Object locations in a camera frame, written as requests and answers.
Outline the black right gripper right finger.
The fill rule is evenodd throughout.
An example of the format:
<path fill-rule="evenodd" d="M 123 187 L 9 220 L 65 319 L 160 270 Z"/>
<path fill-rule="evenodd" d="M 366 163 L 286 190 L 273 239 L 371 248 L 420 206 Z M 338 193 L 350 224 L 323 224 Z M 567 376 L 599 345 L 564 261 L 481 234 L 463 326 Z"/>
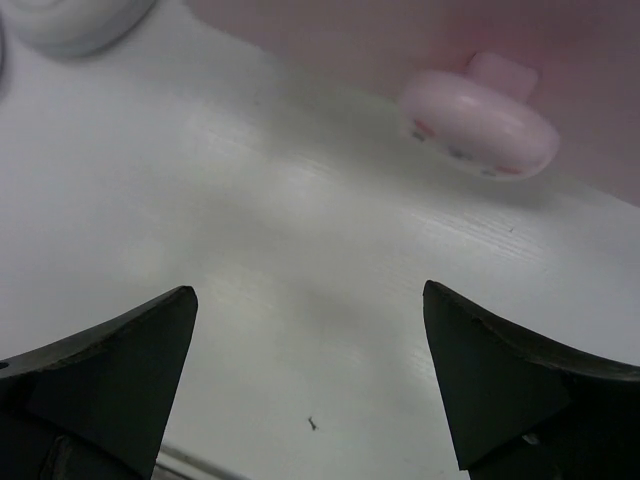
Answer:
<path fill-rule="evenodd" d="M 470 478 L 638 478 L 638 367 L 542 336 L 434 281 L 423 317 Z"/>

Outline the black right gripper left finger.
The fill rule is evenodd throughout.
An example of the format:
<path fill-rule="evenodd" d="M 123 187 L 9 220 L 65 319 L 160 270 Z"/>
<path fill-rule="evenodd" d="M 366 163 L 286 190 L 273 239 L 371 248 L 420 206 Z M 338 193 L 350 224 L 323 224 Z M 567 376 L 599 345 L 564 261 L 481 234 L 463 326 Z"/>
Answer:
<path fill-rule="evenodd" d="M 2 360 L 2 478 L 151 478 L 197 310 L 180 286 Z"/>

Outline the white sneaker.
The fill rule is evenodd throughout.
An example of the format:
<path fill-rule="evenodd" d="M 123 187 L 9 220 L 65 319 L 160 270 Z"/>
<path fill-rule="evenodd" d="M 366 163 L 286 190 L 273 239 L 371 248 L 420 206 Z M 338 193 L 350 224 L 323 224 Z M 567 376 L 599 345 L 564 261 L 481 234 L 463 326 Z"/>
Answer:
<path fill-rule="evenodd" d="M 26 45 L 49 56 L 91 55 L 127 35 L 153 0 L 3 1 L 7 27 Z"/>

